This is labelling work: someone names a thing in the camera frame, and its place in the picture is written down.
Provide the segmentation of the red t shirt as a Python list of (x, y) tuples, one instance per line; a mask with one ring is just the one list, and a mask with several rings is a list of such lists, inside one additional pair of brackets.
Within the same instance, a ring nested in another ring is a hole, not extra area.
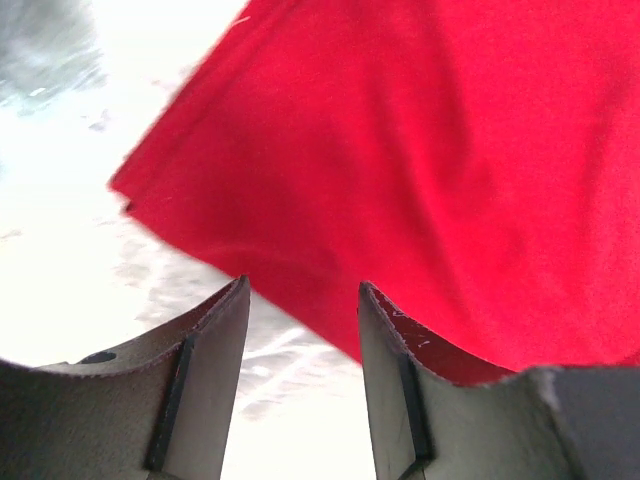
[(635, 1), (252, 1), (111, 179), (352, 357), (357, 288), (491, 363), (639, 362)]

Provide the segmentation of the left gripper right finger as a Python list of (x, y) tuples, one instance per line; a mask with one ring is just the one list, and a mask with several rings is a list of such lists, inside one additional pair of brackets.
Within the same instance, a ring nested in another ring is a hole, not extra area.
[(514, 373), (447, 342), (374, 285), (359, 332), (380, 479), (635, 479), (639, 372)]

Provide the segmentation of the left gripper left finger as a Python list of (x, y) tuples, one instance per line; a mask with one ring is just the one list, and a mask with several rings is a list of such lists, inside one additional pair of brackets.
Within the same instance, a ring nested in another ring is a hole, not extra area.
[(217, 479), (250, 285), (76, 364), (1, 365), (5, 479)]

